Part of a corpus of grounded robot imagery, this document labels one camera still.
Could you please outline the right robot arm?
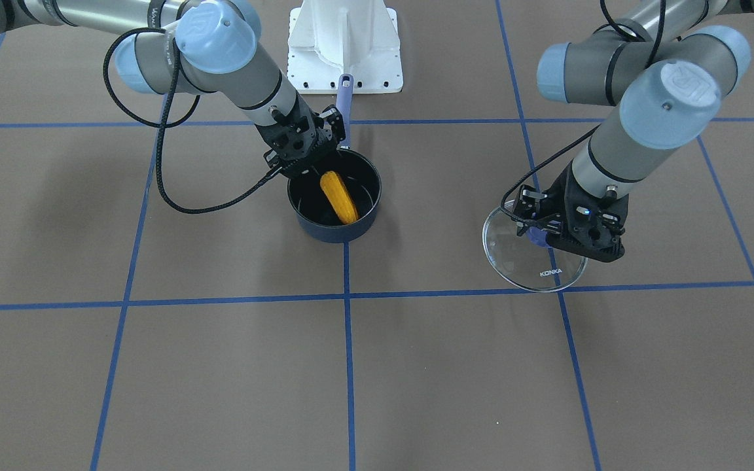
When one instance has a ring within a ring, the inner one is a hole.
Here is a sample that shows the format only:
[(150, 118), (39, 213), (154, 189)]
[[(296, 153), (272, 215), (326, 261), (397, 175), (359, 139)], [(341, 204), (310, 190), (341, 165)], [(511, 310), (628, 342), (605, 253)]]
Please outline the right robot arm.
[(0, 33), (69, 25), (116, 33), (115, 66), (146, 94), (222, 93), (270, 147), (266, 160), (287, 178), (316, 171), (337, 152), (338, 111), (315, 113), (260, 43), (248, 1), (0, 1)]

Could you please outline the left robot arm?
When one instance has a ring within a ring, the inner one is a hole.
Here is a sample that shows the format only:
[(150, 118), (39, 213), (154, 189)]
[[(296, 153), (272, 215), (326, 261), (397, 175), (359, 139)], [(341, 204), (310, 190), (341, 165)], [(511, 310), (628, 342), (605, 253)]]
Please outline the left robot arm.
[(754, 1), (643, 1), (583, 42), (544, 51), (544, 98), (611, 114), (575, 141), (580, 152), (547, 190), (518, 184), (507, 212), (518, 236), (599, 262), (624, 255), (635, 185), (700, 136), (749, 69), (748, 40), (708, 24), (739, 13), (754, 13)]

